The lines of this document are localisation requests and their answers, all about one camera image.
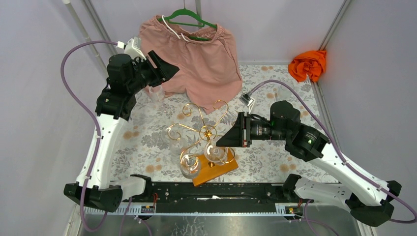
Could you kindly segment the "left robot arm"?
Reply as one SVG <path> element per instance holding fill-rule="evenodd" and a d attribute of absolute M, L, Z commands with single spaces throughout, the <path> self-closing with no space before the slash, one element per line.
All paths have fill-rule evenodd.
<path fill-rule="evenodd" d="M 113 155 L 136 105 L 135 95 L 146 87 L 169 81 L 179 67 L 150 51 L 144 58 L 111 56 L 107 72 L 107 84 L 92 114 L 96 128 L 84 166 L 75 182 L 65 185 L 63 193 L 81 206 L 115 212 L 130 197 L 135 196 L 140 202 L 152 197 L 149 177 L 131 175 L 117 181 L 110 177 Z"/>

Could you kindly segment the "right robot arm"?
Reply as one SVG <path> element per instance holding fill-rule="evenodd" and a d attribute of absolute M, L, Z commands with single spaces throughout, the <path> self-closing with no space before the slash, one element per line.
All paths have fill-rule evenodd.
<path fill-rule="evenodd" d="M 362 168 L 351 170 L 350 159 L 339 155 L 329 138 L 301 123 L 300 111 L 287 101 L 270 107 L 270 118 L 240 112 L 232 128 L 217 141 L 219 147 L 247 148 L 253 140 L 283 141 L 293 157 L 315 165 L 337 179 L 336 184 L 319 183 L 291 174 L 282 185 L 284 200 L 314 200 L 348 211 L 368 226 L 377 227 L 389 221 L 401 185 L 374 177 Z"/>

